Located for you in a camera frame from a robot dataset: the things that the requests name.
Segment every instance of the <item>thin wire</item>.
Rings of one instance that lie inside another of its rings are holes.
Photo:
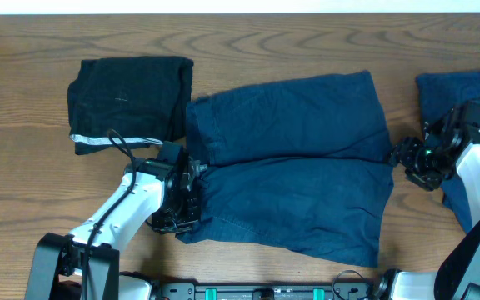
[[[114,142],[112,135],[115,135],[120,142],[122,142],[122,145],[125,149],[121,148],[116,142]],[[92,232],[90,233],[90,237],[88,238],[87,241],[87,246],[84,249],[84,264],[82,268],[82,292],[83,292],[83,299],[88,300],[88,273],[89,273],[89,260],[90,260],[90,248],[92,247],[93,239],[96,237],[96,235],[99,232],[99,229],[107,219],[108,215],[116,209],[116,207],[125,199],[129,193],[131,193],[134,189],[134,184],[137,181],[137,165],[136,165],[136,159],[134,158],[133,152],[131,151],[131,148],[127,145],[123,137],[114,129],[110,129],[107,132],[108,140],[112,145],[114,145],[118,150],[120,150],[122,153],[125,155],[129,156],[131,159],[131,167],[132,167],[132,178],[131,178],[131,184],[129,184],[129,187],[125,190],[125,192],[116,200],[116,202],[108,208],[108,210],[99,218],[97,222],[93,224],[93,229]]]
[[[363,277],[363,275],[361,275],[359,272],[357,271],[354,271],[354,270],[345,270],[345,271],[341,271],[335,278],[334,280],[332,280],[332,293],[335,294],[340,300],[346,300],[344,298],[342,298],[342,296],[340,296],[340,292],[337,292],[336,288],[334,287],[335,284],[337,284],[337,280],[343,275],[343,274],[347,274],[347,273],[353,273],[353,274],[357,274],[363,281],[364,283],[366,283],[369,288],[368,290],[372,287],[372,284],[366,279]]]

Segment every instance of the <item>dark folded cloth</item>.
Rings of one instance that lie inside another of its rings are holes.
[[[131,148],[183,137],[192,68],[184,57],[83,60],[67,90],[75,153],[110,147],[106,132],[111,128]]]
[[[202,221],[178,238],[261,243],[375,267],[392,145],[369,72],[241,87],[191,102],[209,163]]]
[[[467,101],[480,103],[480,72],[423,74],[416,78],[420,92],[422,124],[433,124],[451,108]],[[427,142],[434,146],[435,137]],[[472,218],[463,181],[458,176],[442,183],[444,204],[451,208],[464,231],[472,229]]]

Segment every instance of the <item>black cable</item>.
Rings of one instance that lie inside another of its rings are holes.
[[[335,278],[334,280],[332,280],[332,293],[338,297],[340,300],[346,300],[344,298],[342,298],[342,296],[340,296],[340,292],[337,292],[336,288],[334,287],[335,284],[337,284],[337,280],[343,275],[343,274],[347,274],[347,273],[353,273],[353,274],[357,274],[363,281],[364,283],[366,283],[369,288],[368,288],[368,292],[369,290],[372,288],[372,283],[369,282],[366,278],[363,277],[363,275],[361,275],[360,273],[358,273],[357,271],[354,271],[354,270],[345,270],[345,271],[341,271]],[[366,295],[366,297],[362,297],[360,299],[366,299],[368,298],[368,295]]]
[[[112,135],[115,135],[116,138],[120,140],[120,142],[122,143],[125,149],[121,148],[116,142],[114,142]],[[127,145],[123,137],[114,129],[110,129],[107,132],[107,137],[110,143],[112,143],[112,145],[114,145],[118,150],[120,150],[125,155],[129,156],[129,158],[131,159],[132,178],[131,178],[131,184],[129,184],[129,186],[127,187],[125,192],[122,194],[122,196],[120,196],[120,198],[116,200],[116,202],[111,207],[108,208],[108,210],[99,218],[99,220],[97,220],[97,222],[93,224],[92,232],[90,232],[90,237],[88,238],[87,245],[84,248],[84,262],[82,265],[82,292],[83,292],[84,300],[88,300],[88,272],[90,271],[89,270],[90,266],[88,265],[88,261],[90,259],[90,248],[92,247],[93,239],[98,234],[99,229],[107,219],[108,215],[111,214],[114,211],[114,209],[116,209],[116,207],[123,201],[123,199],[125,199],[129,195],[129,193],[133,191],[134,184],[137,181],[136,159],[133,156],[133,152],[131,151],[131,148]]]

